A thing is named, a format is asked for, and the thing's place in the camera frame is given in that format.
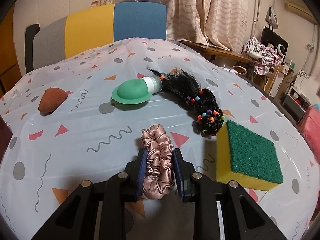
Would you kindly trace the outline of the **brown makeup sponge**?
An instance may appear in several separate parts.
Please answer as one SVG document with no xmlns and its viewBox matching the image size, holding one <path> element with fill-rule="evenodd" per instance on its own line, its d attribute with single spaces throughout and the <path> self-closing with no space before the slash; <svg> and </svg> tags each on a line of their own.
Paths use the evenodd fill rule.
<svg viewBox="0 0 320 240">
<path fill-rule="evenodd" d="M 67 92 L 60 88 L 48 88 L 40 100 L 38 110 L 44 114 L 53 113 L 66 101 L 67 97 Z"/>
</svg>

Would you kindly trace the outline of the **pink quilted blanket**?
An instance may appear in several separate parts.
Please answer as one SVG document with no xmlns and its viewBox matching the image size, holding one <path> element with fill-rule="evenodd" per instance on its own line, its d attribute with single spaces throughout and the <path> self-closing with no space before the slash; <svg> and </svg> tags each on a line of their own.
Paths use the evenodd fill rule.
<svg viewBox="0 0 320 240">
<path fill-rule="evenodd" d="M 314 106 L 310 106 L 302 119 L 298 122 L 297 127 L 302 133 L 308 146 L 319 161 L 320 155 L 320 113 Z"/>
</svg>

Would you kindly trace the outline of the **white round fan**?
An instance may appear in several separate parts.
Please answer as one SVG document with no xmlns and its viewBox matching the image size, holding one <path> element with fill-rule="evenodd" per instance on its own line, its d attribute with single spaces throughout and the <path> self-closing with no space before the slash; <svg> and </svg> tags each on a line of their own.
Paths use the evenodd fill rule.
<svg viewBox="0 0 320 240">
<path fill-rule="evenodd" d="M 280 57 L 285 57 L 286 55 L 286 49 L 282 44 L 278 44 L 277 48 L 276 48 L 276 53 L 280 56 Z"/>
</svg>

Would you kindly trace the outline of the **pink satin scrunchie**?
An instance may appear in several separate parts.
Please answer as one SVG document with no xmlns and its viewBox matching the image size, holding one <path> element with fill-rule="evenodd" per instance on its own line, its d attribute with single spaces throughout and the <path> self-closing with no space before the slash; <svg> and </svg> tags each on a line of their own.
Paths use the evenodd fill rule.
<svg viewBox="0 0 320 240">
<path fill-rule="evenodd" d="M 142 197 L 144 199 L 162 199 L 175 186 L 172 171 L 173 144 L 160 124 L 143 129 L 141 141 L 147 150 Z"/>
</svg>

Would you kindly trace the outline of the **black beaded hair braid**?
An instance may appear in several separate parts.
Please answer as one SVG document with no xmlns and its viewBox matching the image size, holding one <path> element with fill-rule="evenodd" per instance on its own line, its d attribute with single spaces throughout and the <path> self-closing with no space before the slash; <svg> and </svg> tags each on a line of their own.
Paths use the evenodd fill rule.
<svg viewBox="0 0 320 240">
<path fill-rule="evenodd" d="M 160 78 L 162 91 L 169 93 L 197 114 L 195 128 L 205 136 L 215 136 L 223 126 L 225 116 L 214 93 L 202 88 L 195 77 L 182 69 L 170 74 L 148 68 Z"/>
</svg>

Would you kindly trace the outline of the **wooden side table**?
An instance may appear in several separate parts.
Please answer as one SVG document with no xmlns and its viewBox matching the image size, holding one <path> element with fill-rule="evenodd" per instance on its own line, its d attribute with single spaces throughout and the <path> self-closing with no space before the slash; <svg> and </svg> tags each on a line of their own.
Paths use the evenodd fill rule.
<svg viewBox="0 0 320 240">
<path fill-rule="evenodd" d="M 255 69 L 253 59 L 247 55 L 190 41 L 182 41 L 182 43 L 200 53 L 210 62 L 227 69 L 234 67 L 236 73 L 253 81 L 272 97 L 281 97 L 289 91 L 293 71 L 285 63 L 275 65 L 272 68 L 268 67 L 267 73 L 260 75 Z"/>
</svg>

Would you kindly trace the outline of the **grey yellow blue chair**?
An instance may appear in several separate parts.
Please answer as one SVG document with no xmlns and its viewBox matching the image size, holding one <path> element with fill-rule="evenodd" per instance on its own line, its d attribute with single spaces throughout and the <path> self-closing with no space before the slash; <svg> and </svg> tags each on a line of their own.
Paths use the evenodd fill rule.
<svg viewBox="0 0 320 240">
<path fill-rule="evenodd" d="M 167 9 L 153 2 L 122 2 L 86 9 L 46 27 L 25 29 L 25 71 L 127 38 L 167 38 Z"/>
</svg>

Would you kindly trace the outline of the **low shelf unit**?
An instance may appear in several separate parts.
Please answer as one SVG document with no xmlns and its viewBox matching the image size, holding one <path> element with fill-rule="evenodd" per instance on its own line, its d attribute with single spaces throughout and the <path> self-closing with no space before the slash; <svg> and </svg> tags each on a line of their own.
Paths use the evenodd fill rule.
<svg viewBox="0 0 320 240">
<path fill-rule="evenodd" d="M 311 102 L 308 98 L 300 93 L 297 87 L 291 85 L 288 93 L 285 95 L 283 107 L 295 122 L 299 122 L 302 119 L 310 106 Z"/>
</svg>

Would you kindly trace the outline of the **patterned plastic tablecloth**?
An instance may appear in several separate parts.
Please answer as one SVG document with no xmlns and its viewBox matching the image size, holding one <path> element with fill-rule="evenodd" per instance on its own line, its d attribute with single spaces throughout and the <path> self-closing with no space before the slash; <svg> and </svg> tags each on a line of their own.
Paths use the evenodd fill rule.
<svg viewBox="0 0 320 240">
<path fill-rule="evenodd" d="M 135 159 L 141 131 L 164 127 L 195 170 L 215 178 L 216 139 L 194 127 L 196 114 L 170 94 L 138 106 L 111 100 L 123 82 L 182 69 L 210 89 L 227 120 L 274 143 L 284 182 L 271 191 L 249 190 L 287 239 L 300 239 L 316 207 L 319 165 L 299 131 L 248 81 L 165 40 L 118 41 L 34 70 L 1 98 L 12 139 L 1 161 L 1 226 L 31 239 L 83 181 L 107 180 Z M 53 113 L 38 110 L 48 88 L 67 92 Z"/>
</svg>

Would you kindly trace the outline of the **plaid clothes pile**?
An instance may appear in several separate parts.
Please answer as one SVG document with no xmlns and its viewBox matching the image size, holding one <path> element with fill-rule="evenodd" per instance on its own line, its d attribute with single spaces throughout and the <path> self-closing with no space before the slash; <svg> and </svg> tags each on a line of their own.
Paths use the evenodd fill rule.
<svg viewBox="0 0 320 240">
<path fill-rule="evenodd" d="M 253 61 L 254 72 L 258 75 L 266 75 L 281 64 L 281 58 L 276 51 L 263 45 L 256 37 L 250 38 L 242 46 L 241 52 Z"/>
</svg>

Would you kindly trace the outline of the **yellow green scrubbing sponge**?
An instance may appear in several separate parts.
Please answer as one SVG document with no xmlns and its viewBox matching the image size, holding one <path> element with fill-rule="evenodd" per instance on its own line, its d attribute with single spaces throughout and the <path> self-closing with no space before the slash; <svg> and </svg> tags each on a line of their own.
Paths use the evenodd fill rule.
<svg viewBox="0 0 320 240">
<path fill-rule="evenodd" d="M 284 182 L 274 143 L 228 120 L 216 135 L 216 180 L 269 191 Z"/>
</svg>

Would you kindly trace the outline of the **gold tray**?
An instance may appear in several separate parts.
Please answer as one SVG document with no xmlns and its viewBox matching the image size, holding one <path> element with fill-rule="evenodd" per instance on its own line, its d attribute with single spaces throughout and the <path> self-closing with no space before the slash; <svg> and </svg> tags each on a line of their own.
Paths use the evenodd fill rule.
<svg viewBox="0 0 320 240">
<path fill-rule="evenodd" d="M 9 146 L 9 143 L 12 138 L 12 131 L 10 127 L 0 116 L 0 161 L 2 161 L 3 156 Z"/>
</svg>

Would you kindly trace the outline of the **black monitor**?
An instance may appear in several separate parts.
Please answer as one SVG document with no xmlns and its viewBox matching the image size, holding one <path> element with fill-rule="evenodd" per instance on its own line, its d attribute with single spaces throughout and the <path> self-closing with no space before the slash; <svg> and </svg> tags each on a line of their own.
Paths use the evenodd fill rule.
<svg viewBox="0 0 320 240">
<path fill-rule="evenodd" d="M 274 50 L 276 50 L 278 44 L 282 44 L 285 47 L 286 52 L 289 46 L 289 44 L 283 38 L 281 38 L 269 27 L 264 27 L 261 35 L 261 43 L 265 46 L 267 46 L 268 44 L 273 45 Z"/>
</svg>

